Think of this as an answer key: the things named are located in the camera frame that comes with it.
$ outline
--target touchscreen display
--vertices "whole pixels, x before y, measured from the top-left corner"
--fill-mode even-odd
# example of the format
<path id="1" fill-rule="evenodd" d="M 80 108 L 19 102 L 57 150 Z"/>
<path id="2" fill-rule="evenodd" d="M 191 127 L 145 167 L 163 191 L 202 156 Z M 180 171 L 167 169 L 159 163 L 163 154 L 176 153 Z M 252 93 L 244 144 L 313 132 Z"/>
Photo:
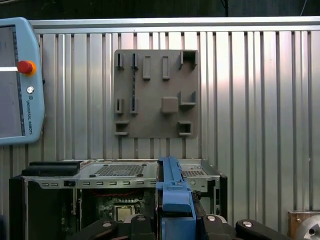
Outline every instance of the touchscreen display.
<path id="1" fill-rule="evenodd" d="M 0 27 L 0 68 L 18 62 L 14 27 Z M 25 135 L 19 74 L 0 70 L 0 138 Z"/>

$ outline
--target metal frame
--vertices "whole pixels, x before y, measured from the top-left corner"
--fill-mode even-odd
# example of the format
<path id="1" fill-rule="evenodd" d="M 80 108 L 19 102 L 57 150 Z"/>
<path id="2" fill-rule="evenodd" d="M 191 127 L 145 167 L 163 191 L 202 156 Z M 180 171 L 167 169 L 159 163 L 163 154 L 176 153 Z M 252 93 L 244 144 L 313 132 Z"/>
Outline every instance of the metal frame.
<path id="1" fill-rule="evenodd" d="M 319 16 L 199 17 L 30 21 L 36 34 L 320 30 Z"/>

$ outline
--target gray fixture board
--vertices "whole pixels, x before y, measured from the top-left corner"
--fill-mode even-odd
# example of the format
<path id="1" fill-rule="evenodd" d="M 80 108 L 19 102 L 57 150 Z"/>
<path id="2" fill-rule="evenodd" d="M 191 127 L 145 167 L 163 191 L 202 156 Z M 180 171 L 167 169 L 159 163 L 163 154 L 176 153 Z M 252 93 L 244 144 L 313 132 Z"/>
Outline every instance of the gray fixture board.
<path id="1" fill-rule="evenodd" d="M 114 61 L 115 135 L 198 136 L 197 50 L 117 50 Z"/>

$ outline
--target corrugated metal wall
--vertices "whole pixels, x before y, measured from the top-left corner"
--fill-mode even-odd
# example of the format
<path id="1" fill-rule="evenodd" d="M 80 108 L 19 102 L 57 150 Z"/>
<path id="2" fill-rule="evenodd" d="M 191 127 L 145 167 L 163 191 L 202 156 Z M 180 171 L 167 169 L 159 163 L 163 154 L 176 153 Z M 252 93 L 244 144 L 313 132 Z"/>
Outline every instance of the corrugated metal wall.
<path id="1" fill-rule="evenodd" d="M 172 155 L 208 159 L 228 176 L 231 223 L 286 233 L 288 211 L 320 207 L 320 32 L 287 29 L 38 35 L 43 134 L 0 148 L 0 213 L 9 217 L 9 177 L 31 161 Z M 114 137 L 113 53 L 132 48 L 199 50 L 198 138 Z"/>

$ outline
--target dark ceiling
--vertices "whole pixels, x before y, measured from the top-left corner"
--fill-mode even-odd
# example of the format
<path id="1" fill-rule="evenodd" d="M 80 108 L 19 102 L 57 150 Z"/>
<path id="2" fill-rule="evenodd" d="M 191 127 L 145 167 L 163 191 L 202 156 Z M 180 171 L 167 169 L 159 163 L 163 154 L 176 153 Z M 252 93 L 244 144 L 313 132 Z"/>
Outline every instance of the dark ceiling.
<path id="1" fill-rule="evenodd" d="M 10 0 L 0 18 L 39 19 L 225 17 L 225 0 Z M 300 16 L 305 0 L 228 0 L 229 17 Z M 303 16 L 320 15 L 320 0 L 307 0 Z"/>

